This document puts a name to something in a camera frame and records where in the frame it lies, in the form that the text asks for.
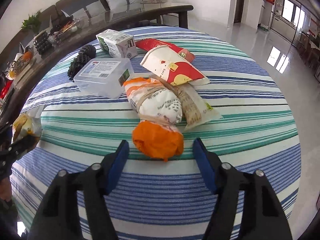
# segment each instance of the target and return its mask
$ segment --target striped tablecloth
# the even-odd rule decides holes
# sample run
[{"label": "striped tablecloth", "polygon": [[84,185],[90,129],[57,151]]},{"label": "striped tablecloth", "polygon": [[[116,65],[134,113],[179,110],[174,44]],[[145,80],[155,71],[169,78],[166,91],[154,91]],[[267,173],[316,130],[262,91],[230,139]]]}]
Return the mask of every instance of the striped tablecloth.
[{"label": "striped tablecloth", "polygon": [[[197,137],[238,170],[263,170],[289,217],[300,179],[299,137],[287,101],[268,72],[239,49],[205,33],[175,27],[124,32],[135,40],[157,38],[193,52],[192,64],[211,81],[196,89],[223,119],[183,133],[181,156],[167,163],[151,161],[131,141],[140,119],[125,94],[114,100],[80,92],[67,77],[78,51],[70,53],[39,82],[23,107],[48,105],[41,115],[41,141],[12,167],[13,196],[27,229],[59,170],[83,171],[114,152],[122,139],[129,141],[129,160],[116,189],[106,197],[120,239],[202,238],[216,196],[206,189],[193,160],[191,146]],[[91,44],[98,49],[97,57],[108,57],[97,40]],[[140,50],[131,62],[135,73],[148,76],[140,66],[144,53]],[[243,198],[239,194],[232,239],[239,232]],[[83,235],[91,239],[82,194],[78,204]]]}]

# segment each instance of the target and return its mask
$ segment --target clear plastic box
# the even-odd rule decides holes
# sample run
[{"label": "clear plastic box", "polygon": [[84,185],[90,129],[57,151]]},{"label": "clear plastic box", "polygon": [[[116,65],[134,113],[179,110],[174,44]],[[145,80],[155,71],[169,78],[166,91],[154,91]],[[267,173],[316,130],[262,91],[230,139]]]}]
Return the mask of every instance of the clear plastic box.
[{"label": "clear plastic box", "polygon": [[134,71],[128,58],[94,58],[73,78],[80,91],[107,98],[119,98],[124,82]]}]

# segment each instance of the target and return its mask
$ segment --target blue gripper pad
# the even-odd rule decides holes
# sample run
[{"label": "blue gripper pad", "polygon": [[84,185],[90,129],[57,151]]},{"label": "blue gripper pad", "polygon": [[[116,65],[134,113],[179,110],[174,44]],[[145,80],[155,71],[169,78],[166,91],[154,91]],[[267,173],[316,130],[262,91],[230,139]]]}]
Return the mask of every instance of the blue gripper pad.
[{"label": "blue gripper pad", "polygon": [[195,157],[195,160],[198,164],[198,168],[204,180],[204,184],[213,194],[215,194],[215,191],[217,189],[214,181],[215,171],[211,167],[204,151],[205,149],[202,148],[199,139],[195,139],[192,145],[193,156]]},{"label": "blue gripper pad", "polygon": [[107,194],[110,194],[111,191],[113,191],[117,186],[123,167],[127,162],[129,156],[129,143],[127,141],[121,143],[116,153],[117,157],[114,160],[108,173],[108,184],[106,187]]}]

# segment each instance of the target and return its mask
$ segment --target glossy floor tile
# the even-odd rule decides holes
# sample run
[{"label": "glossy floor tile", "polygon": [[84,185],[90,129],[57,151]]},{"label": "glossy floor tile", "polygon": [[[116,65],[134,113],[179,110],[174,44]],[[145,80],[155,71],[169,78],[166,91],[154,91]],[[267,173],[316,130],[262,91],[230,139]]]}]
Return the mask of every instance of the glossy floor tile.
[{"label": "glossy floor tile", "polygon": [[297,50],[273,31],[235,24],[224,28],[211,22],[189,20],[189,28],[231,43],[267,70],[285,96],[295,119],[301,144],[298,197],[289,218],[293,239],[315,216],[320,192],[320,84]]}]

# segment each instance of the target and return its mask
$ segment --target orange fruit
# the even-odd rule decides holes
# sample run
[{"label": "orange fruit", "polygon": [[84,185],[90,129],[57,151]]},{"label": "orange fruit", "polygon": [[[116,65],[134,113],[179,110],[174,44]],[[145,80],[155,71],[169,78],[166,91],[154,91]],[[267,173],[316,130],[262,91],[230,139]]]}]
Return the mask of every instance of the orange fruit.
[{"label": "orange fruit", "polygon": [[28,60],[31,60],[32,57],[33,57],[32,52],[27,51],[22,55],[22,60],[23,61],[28,61]]}]

